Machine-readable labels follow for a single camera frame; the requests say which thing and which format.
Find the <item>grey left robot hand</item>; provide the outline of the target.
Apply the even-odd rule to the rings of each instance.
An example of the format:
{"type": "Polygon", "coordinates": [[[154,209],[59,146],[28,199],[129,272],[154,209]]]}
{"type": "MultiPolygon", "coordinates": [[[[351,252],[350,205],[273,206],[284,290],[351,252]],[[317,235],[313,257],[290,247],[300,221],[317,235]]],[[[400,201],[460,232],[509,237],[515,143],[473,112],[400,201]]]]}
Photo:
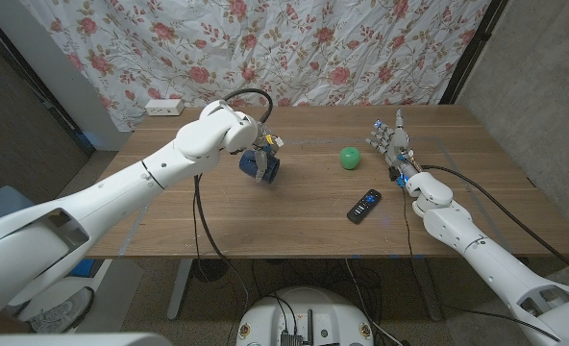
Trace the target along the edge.
{"type": "Polygon", "coordinates": [[[240,170],[254,177],[257,183],[271,184],[280,167],[280,160],[276,154],[284,145],[285,142],[280,136],[273,134],[269,128],[260,123],[257,138],[239,161],[240,170]]]}

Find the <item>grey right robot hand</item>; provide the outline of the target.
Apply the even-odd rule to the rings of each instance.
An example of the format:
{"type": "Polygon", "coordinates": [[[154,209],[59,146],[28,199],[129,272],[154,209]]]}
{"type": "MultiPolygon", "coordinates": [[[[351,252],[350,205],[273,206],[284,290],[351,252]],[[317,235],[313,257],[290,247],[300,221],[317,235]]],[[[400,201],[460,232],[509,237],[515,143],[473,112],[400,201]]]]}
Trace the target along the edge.
{"type": "Polygon", "coordinates": [[[394,128],[378,119],[373,125],[370,137],[365,142],[383,156],[388,164],[389,179],[398,186],[405,187],[412,176],[422,171],[415,162],[413,151],[409,146],[401,109],[396,111],[394,128]]]}

